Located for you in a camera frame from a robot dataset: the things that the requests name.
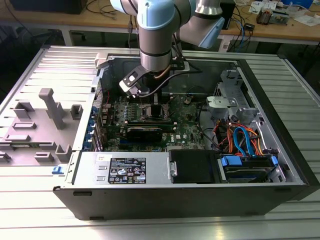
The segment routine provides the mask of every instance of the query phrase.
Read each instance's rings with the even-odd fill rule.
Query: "power supply label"
[[[110,184],[145,184],[145,158],[111,158],[108,182]]]

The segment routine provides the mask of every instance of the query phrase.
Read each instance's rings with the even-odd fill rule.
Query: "aluminum profile table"
[[[111,48],[132,53],[137,50]],[[53,88],[68,108],[85,104],[96,75],[97,53],[108,48],[41,49],[0,105],[0,137],[18,100],[36,101],[39,89]],[[285,59],[276,55],[185,51],[184,55],[247,61],[300,151],[320,180],[320,98]],[[81,221],[52,193],[63,177],[51,166],[0,167],[0,234],[3,239],[314,239],[320,238],[320,191],[286,202],[265,216]]]

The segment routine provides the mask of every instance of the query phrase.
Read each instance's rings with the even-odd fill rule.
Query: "wire bundle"
[[[97,2],[98,3],[98,7],[99,7],[99,11],[94,11],[94,10],[91,10],[89,9],[89,6],[92,5],[93,3]],[[104,9],[107,8],[107,7],[111,7],[112,5],[111,4],[107,4],[107,5],[104,5],[104,6],[101,6],[100,5],[100,0],[92,0],[91,2],[89,2],[85,8],[91,12],[91,13],[94,13],[94,14],[101,14],[103,16],[106,16],[106,17],[110,17],[108,15],[104,15],[104,14],[114,14],[114,12],[116,12],[117,10],[110,10],[110,11],[105,11]]]
[[[234,143],[238,142],[238,140],[235,141],[234,137],[233,137],[233,133],[235,131],[236,128],[243,128],[246,133],[244,133],[243,131],[239,131],[239,133],[242,134],[248,134],[250,137],[250,143],[253,145],[254,147],[254,153],[255,155],[258,156],[262,156],[264,155],[262,150],[261,150],[261,146],[260,146],[260,137],[259,135],[252,129],[249,128],[243,124],[240,123],[235,123],[235,122],[226,122],[226,123],[222,123],[221,121],[218,121],[215,128],[213,129],[213,133],[215,134],[218,127],[219,126],[224,126],[226,128],[226,138],[223,139],[219,144],[218,144],[218,148],[220,150],[222,150],[223,152],[228,152],[230,154],[235,154],[236,156],[244,156],[244,154],[242,153],[241,150],[239,149],[235,149],[234,148]],[[224,149],[221,149],[222,146],[224,145],[225,142],[228,142],[227,146]]]
[[[231,45],[231,47],[229,48],[228,52],[230,52],[232,49],[236,50],[236,52],[238,53],[243,47],[246,47],[248,49],[250,42],[251,42],[251,36],[253,34],[253,32],[249,31],[249,37],[245,40],[245,35],[246,35],[246,29],[245,29],[245,25],[246,25],[246,20],[241,16],[240,10],[239,8],[236,6],[235,9],[237,10],[238,14],[233,13],[231,20],[235,21],[238,25],[240,25],[240,27],[238,27],[238,25],[236,25],[238,27],[238,29],[240,30],[239,35],[237,36],[236,40],[234,41],[234,43]],[[241,41],[239,44],[237,44],[237,41],[239,39],[239,37],[241,36]]]

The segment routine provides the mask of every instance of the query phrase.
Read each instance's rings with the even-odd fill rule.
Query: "metal bracket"
[[[255,119],[258,113],[259,113],[258,108],[241,107],[236,111],[235,115],[237,116],[237,118],[240,120],[241,123],[250,124]]]
[[[127,93],[128,95],[132,95],[135,98],[141,93],[141,87],[138,84],[139,79],[141,79],[148,73],[150,72],[143,66],[137,66],[119,82],[119,86],[125,93]]]
[[[270,179],[274,182],[274,183],[285,183],[286,182],[286,176],[284,174],[284,172],[282,171],[280,165],[278,164],[278,166],[271,172],[270,174]]]
[[[178,176],[178,171],[177,171],[177,163],[174,162],[170,162],[170,175],[171,177],[176,177]]]

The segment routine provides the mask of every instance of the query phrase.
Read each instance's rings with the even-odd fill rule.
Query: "desk clutter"
[[[307,15],[311,13],[308,8],[311,7],[312,3],[312,0],[253,1],[248,12],[257,14],[256,22],[262,25],[286,25],[289,19],[293,18],[312,27],[320,24],[319,15],[316,13],[314,16]]]

